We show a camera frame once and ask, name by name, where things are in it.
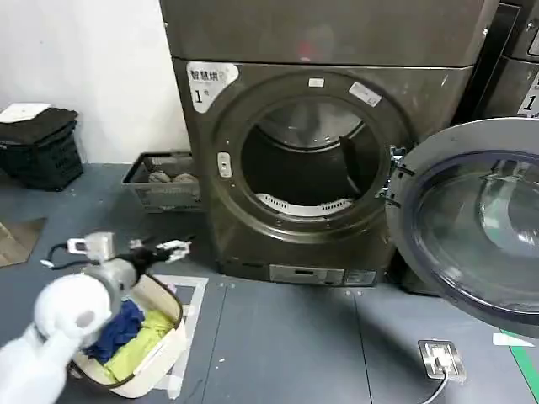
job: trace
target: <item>green tape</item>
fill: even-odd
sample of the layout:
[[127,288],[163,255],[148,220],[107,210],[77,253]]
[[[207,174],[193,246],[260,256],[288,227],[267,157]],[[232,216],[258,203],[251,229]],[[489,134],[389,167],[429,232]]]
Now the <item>green tape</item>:
[[[516,335],[512,332],[501,330],[502,333],[509,335],[511,337],[520,338],[520,335]],[[510,347],[513,358],[515,358],[516,364],[520,368],[520,372],[524,376],[526,383],[530,387],[531,394],[536,399],[536,402],[539,404],[539,373],[537,373],[536,368],[531,362],[530,355],[522,347]]]

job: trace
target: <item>folded clothes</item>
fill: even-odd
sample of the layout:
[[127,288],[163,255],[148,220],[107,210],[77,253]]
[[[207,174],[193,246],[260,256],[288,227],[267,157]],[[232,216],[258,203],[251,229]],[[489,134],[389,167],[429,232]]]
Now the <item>folded clothes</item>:
[[150,351],[172,330],[174,324],[161,311],[147,311],[142,330],[120,348],[104,367],[114,381],[129,377]]
[[120,313],[105,326],[98,341],[84,353],[106,364],[115,353],[141,331],[144,313],[131,300],[122,303]]

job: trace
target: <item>gray metal basket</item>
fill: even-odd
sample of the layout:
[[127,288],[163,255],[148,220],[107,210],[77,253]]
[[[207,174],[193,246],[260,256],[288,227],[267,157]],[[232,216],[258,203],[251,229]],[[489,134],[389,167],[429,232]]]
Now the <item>gray metal basket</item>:
[[171,180],[186,173],[196,177],[193,157],[188,152],[142,153],[125,175],[122,184],[132,190],[145,211],[202,211],[198,182],[150,182],[150,175],[156,172],[165,173]]

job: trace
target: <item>blue cloth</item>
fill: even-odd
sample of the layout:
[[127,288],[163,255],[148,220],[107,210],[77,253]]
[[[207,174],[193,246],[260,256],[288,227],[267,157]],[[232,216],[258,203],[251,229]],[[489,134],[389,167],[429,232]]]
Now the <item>blue cloth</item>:
[[106,364],[116,351],[141,331],[144,313],[131,300],[122,302],[120,313],[105,326],[98,341],[84,353],[101,364]]

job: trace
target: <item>clothes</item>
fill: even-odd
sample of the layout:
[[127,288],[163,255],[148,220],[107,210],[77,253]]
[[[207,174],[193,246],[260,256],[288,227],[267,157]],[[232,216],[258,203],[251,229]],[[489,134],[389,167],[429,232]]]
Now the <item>clothes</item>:
[[105,326],[98,341],[84,353],[101,364],[107,363],[115,353],[141,331],[144,313],[131,300],[122,302],[120,313]]
[[161,311],[147,311],[142,330],[129,341],[104,367],[110,379],[122,381],[129,377],[149,352],[172,330],[174,324]]
[[33,145],[68,125],[74,125],[77,115],[68,109],[48,108],[31,120],[0,123],[0,143]]

